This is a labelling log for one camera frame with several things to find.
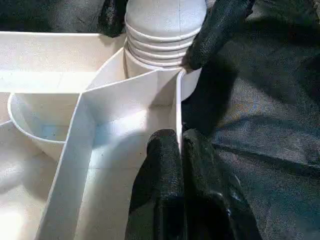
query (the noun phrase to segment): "black rubber glove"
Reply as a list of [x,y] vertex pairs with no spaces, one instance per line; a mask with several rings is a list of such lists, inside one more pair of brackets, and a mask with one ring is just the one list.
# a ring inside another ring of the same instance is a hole
[[231,38],[248,15],[255,0],[217,0],[208,13],[202,28],[188,53],[193,69],[203,67]]
[[124,28],[127,0],[105,0],[99,16],[99,26],[107,36],[114,38]]

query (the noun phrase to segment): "black cloth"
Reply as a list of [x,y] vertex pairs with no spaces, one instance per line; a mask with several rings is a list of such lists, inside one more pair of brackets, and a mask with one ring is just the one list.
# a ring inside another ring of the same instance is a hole
[[221,50],[253,13],[254,3],[253,18],[270,18],[319,29],[317,0],[216,0],[185,56],[184,61],[191,69],[203,67]]
[[155,132],[132,187],[127,240],[259,240],[256,220],[234,174],[201,133]]
[[127,0],[0,0],[0,31],[104,33],[124,25]]
[[320,239],[320,33],[248,22],[182,103],[238,177],[264,240]]

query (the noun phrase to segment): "gloved hand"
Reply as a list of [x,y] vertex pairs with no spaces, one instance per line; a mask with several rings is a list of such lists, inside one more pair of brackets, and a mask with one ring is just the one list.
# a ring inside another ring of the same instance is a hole
[[[248,15],[255,0],[216,0],[195,38],[186,63],[193,70],[203,67],[231,39]],[[268,17],[289,24],[319,27],[317,0],[259,0]]]
[[231,38],[252,13],[255,0],[217,0],[188,53],[188,64],[199,69]]

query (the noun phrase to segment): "white plastic part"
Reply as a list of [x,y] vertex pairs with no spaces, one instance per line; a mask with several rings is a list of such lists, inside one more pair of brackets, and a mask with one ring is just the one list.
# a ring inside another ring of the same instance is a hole
[[10,120],[7,108],[9,95],[9,92],[0,92],[0,124]]
[[67,93],[13,93],[8,100],[8,113],[23,134],[58,161],[78,97]]
[[124,18],[128,49],[148,65],[181,66],[206,13],[204,0],[129,0]]
[[0,124],[0,239],[35,239],[56,167],[11,121]]
[[206,13],[204,0],[129,0],[125,23],[146,36],[183,38],[201,27]]
[[179,85],[159,73],[82,94],[38,240],[124,239],[132,185],[149,137],[182,127]]
[[0,91],[80,93],[125,35],[0,32]]
[[187,99],[196,89],[202,68],[195,71],[187,72],[182,69],[177,75],[177,79],[181,82],[181,101]]

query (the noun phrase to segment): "plastic divider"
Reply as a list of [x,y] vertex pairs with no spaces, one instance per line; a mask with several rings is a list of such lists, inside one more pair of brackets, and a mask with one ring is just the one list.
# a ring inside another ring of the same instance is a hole
[[46,211],[37,232],[37,240],[74,239],[95,129],[96,123],[91,111],[84,98],[80,96]]
[[37,240],[124,239],[149,137],[181,126],[176,79],[159,76],[151,71],[81,95]]

